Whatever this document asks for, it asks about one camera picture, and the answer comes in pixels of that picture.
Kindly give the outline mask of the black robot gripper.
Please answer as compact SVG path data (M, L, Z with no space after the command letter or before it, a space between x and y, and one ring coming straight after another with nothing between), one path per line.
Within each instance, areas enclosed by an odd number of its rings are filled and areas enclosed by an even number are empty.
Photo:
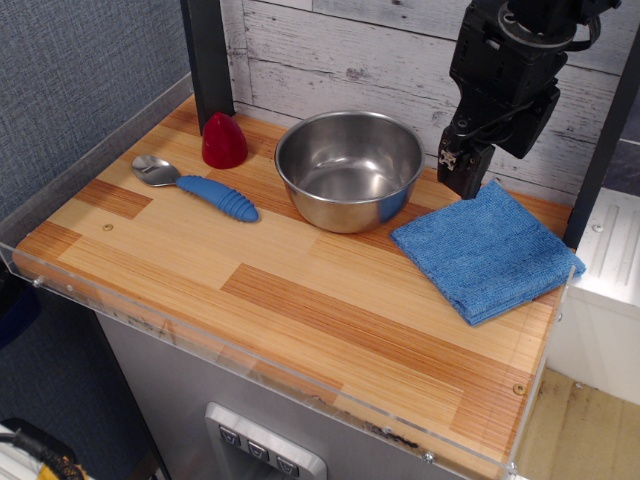
M568 31L545 35L512 4L471 4L462 20L450 76L461 98L438 149L437 179L473 199L495 147L523 158L559 99Z

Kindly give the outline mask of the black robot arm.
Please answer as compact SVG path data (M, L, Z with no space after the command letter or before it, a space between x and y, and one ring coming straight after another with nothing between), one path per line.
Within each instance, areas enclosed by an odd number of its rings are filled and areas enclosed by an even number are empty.
M571 52L600 37L600 16L617 1L473 1L449 75L460 102L438 149L437 179L474 198L493 154L524 158L560 97L557 75Z

